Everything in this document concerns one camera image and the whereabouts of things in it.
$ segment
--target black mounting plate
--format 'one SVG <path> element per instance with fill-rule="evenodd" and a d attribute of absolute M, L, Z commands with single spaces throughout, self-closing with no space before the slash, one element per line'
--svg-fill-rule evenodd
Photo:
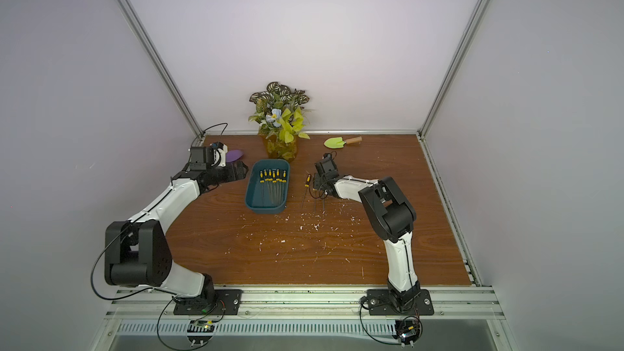
<path fill-rule="evenodd" d="M 397 312 L 390 304 L 383 304 L 380 301 L 390 301 L 388 289 L 368 289 L 368 314 L 371 316 L 415 316 L 416 311 L 419 316 L 433 316 L 433 303 L 427 289 L 421 289 L 416 296 L 416 307 L 407 312 Z"/>
<path fill-rule="evenodd" d="M 214 313 L 211 316 L 221 316 L 223 314 L 223 307 L 219 300 L 223 301 L 225 305 L 226 316 L 236 316 L 238 314 L 238 306 L 240 305 L 240 297 L 243 295 L 243 291 L 240 289 L 215 289 L 217 306 L 214 309 Z M 176 304 L 174 308 L 174 315 L 176 316 L 203 316 L 205 307 L 189 307 Z"/>

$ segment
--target blue flower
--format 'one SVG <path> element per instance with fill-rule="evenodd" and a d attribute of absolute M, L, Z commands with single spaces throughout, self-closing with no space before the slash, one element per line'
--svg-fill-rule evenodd
<path fill-rule="evenodd" d="M 271 110 L 271 115 L 267 114 L 266 116 L 267 116 L 266 118 L 267 122 L 272 122 L 273 126 L 275 126 L 276 128 L 279 128 L 281 126 L 281 123 L 278 122 L 278 120 L 281 118 L 280 109 L 273 109 Z"/>

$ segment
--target screwdriver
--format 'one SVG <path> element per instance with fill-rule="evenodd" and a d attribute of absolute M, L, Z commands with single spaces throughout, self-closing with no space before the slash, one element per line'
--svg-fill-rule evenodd
<path fill-rule="evenodd" d="M 277 200 L 275 201 L 275 205 L 277 206 L 278 204 L 281 203 L 281 177 L 280 177 L 280 170 L 278 168 L 277 170 L 277 186 L 275 188 L 275 196 L 277 197 Z"/>
<path fill-rule="evenodd" d="M 271 173 L 273 174 L 273 205 L 277 206 L 277 174 L 275 170 L 272 170 Z"/>
<path fill-rule="evenodd" d="M 269 174 L 267 174 L 267 170 L 265 170 L 265 179 L 267 181 L 266 189 L 267 189 L 268 194 L 269 194 L 269 202 L 273 202 L 273 194 L 271 193 L 271 182 L 272 182 L 272 179 L 271 179 L 270 172 L 271 172 L 271 170 L 269 170 Z"/>
<path fill-rule="evenodd" d="M 303 209 L 303 201 L 306 200 L 306 194 L 308 194 L 308 187 L 310 186 L 310 179 L 312 179 L 312 175 L 308 174 L 308 178 L 306 179 L 306 189 L 303 191 L 303 199 L 301 199 L 302 209 Z"/>
<path fill-rule="evenodd" d="M 265 179 L 262 175 L 262 170 L 260 170 L 260 193 L 262 195 L 262 206 L 265 205 Z"/>
<path fill-rule="evenodd" d="M 281 180 L 281 195 L 285 196 L 286 195 L 286 170 L 284 169 L 282 171 L 282 180 Z"/>

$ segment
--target yellow vase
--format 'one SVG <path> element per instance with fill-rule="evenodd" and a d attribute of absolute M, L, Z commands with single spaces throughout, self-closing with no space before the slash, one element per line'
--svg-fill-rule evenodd
<path fill-rule="evenodd" d="M 265 144 L 266 154 L 269 159 L 284 159 L 290 162 L 297 157 L 297 136 L 288 144 L 275 135 L 269 138 L 262 136 L 262 141 Z"/>

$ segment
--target artificial plant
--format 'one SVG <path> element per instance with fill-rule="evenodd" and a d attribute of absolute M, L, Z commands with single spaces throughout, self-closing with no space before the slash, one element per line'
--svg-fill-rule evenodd
<path fill-rule="evenodd" d="M 308 138 L 302 129 L 303 105 L 310 98 L 304 95 L 306 91 L 291 91 L 288 86 L 271 82 L 266 86 L 266 91 L 253 93 L 249 101 L 255 103 L 256 112 L 249 116 L 249 121 L 260 124 L 258 134 L 269 138 L 275 136 L 285 144 L 291 143 L 294 136 Z"/>

